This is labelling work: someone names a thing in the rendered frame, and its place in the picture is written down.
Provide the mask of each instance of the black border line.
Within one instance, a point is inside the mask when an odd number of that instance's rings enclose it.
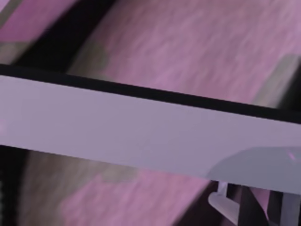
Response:
[[[31,68],[29,69],[11,65],[0,65],[0,75],[68,87],[75,87],[80,89],[89,89],[129,97],[155,100],[178,105],[216,110],[221,112],[241,114],[263,119],[301,124],[301,113],[295,111],[273,109],[207,97],[198,97],[110,81],[100,81],[67,75],[63,73],[46,72],[42,70],[35,70]]]

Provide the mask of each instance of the gray semicircle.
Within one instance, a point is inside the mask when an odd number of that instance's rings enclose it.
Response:
[[[220,161],[207,178],[301,194],[301,147],[246,149]]]

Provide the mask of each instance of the gray curved shape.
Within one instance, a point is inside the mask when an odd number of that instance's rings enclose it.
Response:
[[[216,164],[207,178],[301,194],[301,147],[255,147]]]

